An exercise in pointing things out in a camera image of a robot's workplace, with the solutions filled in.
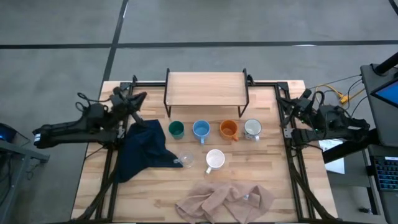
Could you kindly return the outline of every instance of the cloth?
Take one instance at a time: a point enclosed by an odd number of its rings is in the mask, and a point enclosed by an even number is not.
[[[175,208],[192,224],[197,219],[214,223],[217,208],[224,205],[238,222],[247,224],[263,216],[273,200],[271,193],[252,182],[201,182]]]
[[[147,127],[134,123],[127,132],[116,172],[118,182],[126,182],[147,167],[182,167],[165,147],[166,137],[158,120],[144,121]]]

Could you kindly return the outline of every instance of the wooden table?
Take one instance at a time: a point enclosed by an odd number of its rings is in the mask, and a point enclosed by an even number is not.
[[[292,98],[300,96],[305,89],[301,80],[287,82]],[[119,82],[105,82],[100,99],[107,99],[116,86],[119,86]],[[250,104],[241,119],[238,118],[236,108],[228,106],[176,107],[170,119],[163,104],[164,87],[137,87],[134,93],[141,91],[148,92],[141,110],[142,117],[158,119],[166,135],[166,148],[177,156],[184,150],[191,150],[195,162],[188,169],[148,168],[130,181],[119,184],[114,222],[184,222],[175,212],[175,203],[184,198],[195,183],[201,180],[255,181],[275,196],[271,209],[258,218],[257,222],[297,221],[273,88],[249,87]],[[234,119],[242,130],[245,120],[249,118],[256,118],[262,124],[259,142],[245,140],[242,131],[239,132],[238,142],[221,138],[219,125],[222,120]],[[193,123],[198,119],[205,119],[211,124],[211,134],[204,146],[200,145],[191,132]],[[168,132],[168,125],[174,120],[182,121],[185,125],[185,136],[181,140],[174,140]],[[90,144],[87,154],[100,147],[98,144]],[[222,150],[226,162],[220,170],[206,176],[205,156],[211,149]],[[311,190],[328,212],[337,217],[321,152],[307,148],[303,151],[303,156]],[[98,193],[105,158],[106,150],[102,150],[85,161],[72,218],[78,217]],[[303,193],[300,195],[305,210]],[[105,198],[104,214],[108,209],[108,200],[109,194]],[[216,221],[235,222],[226,209],[217,215]]]

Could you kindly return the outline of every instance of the gray floor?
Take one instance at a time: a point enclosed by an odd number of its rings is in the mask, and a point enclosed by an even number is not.
[[[0,0],[0,44],[110,43],[121,3]],[[390,40],[398,39],[397,24],[387,0],[130,0],[119,42]],[[359,74],[360,65],[397,51],[398,45],[118,49],[110,80],[130,80],[133,74],[164,80],[167,67],[223,72],[246,67],[257,80],[301,79],[310,87]],[[109,49],[0,50],[0,122],[32,138],[31,131],[42,124],[77,119],[76,93],[98,96],[108,54]],[[346,92],[357,79],[334,86]],[[330,94],[326,102],[336,99]],[[355,117],[374,126],[367,100]],[[24,182],[11,223],[68,220],[85,148],[43,150],[50,161]],[[340,218],[383,222],[357,211],[369,206],[363,189],[334,184],[333,178],[331,184]]]

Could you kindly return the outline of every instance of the green mug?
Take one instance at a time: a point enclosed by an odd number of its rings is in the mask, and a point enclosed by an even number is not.
[[[169,125],[169,132],[174,139],[181,139],[184,136],[184,124],[181,121],[173,121]]]

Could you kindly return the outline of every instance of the wooden tabletop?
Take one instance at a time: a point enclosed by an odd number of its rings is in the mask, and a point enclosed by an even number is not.
[[[243,106],[244,79],[243,72],[170,72],[166,104]]]
[[[301,80],[287,82],[292,98],[300,96],[305,89]],[[116,86],[119,86],[119,82],[105,82],[100,99],[107,99]],[[275,200],[271,209],[256,222],[297,221],[273,88],[249,87],[250,104],[241,119],[238,118],[237,108],[228,106],[176,107],[173,108],[171,118],[168,118],[163,104],[164,87],[140,87],[134,93],[142,91],[148,92],[141,110],[142,117],[158,119],[166,135],[166,148],[177,156],[183,151],[191,151],[195,162],[188,169],[148,168],[130,181],[119,184],[114,222],[184,222],[175,211],[175,203],[184,198],[195,183],[201,180],[257,182],[270,191]],[[262,124],[259,142],[243,138],[243,124],[250,118],[258,119]],[[193,123],[198,119],[205,119],[211,125],[210,137],[204,146],[200,145],[191,132]],[[221,138],[219,125],[224,119],[233,119],[239,124],[238,142]],[[181,140],[174,140],[167,129],[170,122],[175,120],[183,122],[185,126],[185,136]],[[90,144],[87,153],[100,147],[98,144]],[[211,149],[223,151],[226,162],[220,170],[205,175],[205,156]],[[329,213],[336,217],[335,203],[321,152],[307,148],[303,150],[303,156],[312,192]],[[106,150],[101,150],[85,161],[73,207],[73,218],[78,217],[98,193],[105,158]],[[303,193],[300,195],[305,210]],[[109,193],[105,198],[104,214],[108,209],[108,202]],[[217,214],[216,221],[235,222],[225,208]]]

